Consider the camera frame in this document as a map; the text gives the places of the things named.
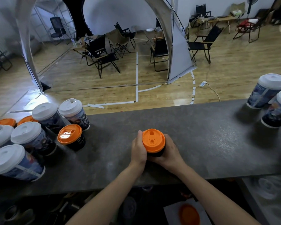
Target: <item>white cable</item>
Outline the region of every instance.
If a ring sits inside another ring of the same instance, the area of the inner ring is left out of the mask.
[[[216,93],[216,91],[208,83],[206,83],[206,84],[210,87],[211,90],[213,90]]]

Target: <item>beige camping chair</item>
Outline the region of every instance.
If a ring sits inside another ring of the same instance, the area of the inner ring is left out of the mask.
[[[240,4],[232,4],[230,7],[230,12],[232,16],[238,16],[238,20],[243,17],[243,15],[246,13],[245,9],[246,3],[240,3]]]
[[[108,37],[110,49],[114,50],[114,55],[116,56],[116,53],[120,55],[121,58],[123,58],[125,51],[130,51],[127,49],[128,42],[130,40],[129,37],[125,38],[123,35],[121,35],[119,29],[114,29],[111,32],[106,33],[106,37]]]

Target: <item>orange lid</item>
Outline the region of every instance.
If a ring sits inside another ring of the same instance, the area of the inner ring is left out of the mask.
[[[62,128],[57,136],[58,142],[68,145],[75,142],[82,134],[82,128],[79,125],[67,125]]]
[[[28,121],[36,121],[36,122],[39,122],[38,120],[35,120],[33,119],[33,117],[31,115],[27,116],[27,117],[24,117],[22,118],[19,122],[18,122],[18,125],[21,125],[25,122],[28,122]]]
[[[179,219],[182,225],[200,225],[200,216],[197,210],[189,204],[180,207]]]
[[[143,145],[147,152],[157,153],[165,146],[165,136],[156,129],[148,129],[143,132]]]
[[[10,125],[10,126],[14,127],[15,124],[16,124],[16,121],[13,118],[5,118],[5,119],[0,120],[0,125]]]

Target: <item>standing fan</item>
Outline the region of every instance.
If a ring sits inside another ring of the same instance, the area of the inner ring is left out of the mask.
[[[249,4],[249,7],[248,7],[248,17],[247,17],[247,18],[249,18],[249,14],[250,14],[250,12],[251,12],[251,6],[252,6],[253,4],[255,4],[257,1],[258,1],[258,0],[247,0],[247,3]]]

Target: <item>person's right hand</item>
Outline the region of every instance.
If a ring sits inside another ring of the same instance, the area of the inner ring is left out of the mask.
[[[186,166],[182,159],[177,146],[169,135],[165,134],[165,151],[161,157],[148,156],[148,160],[159,164],[169,172],[177,175]]]

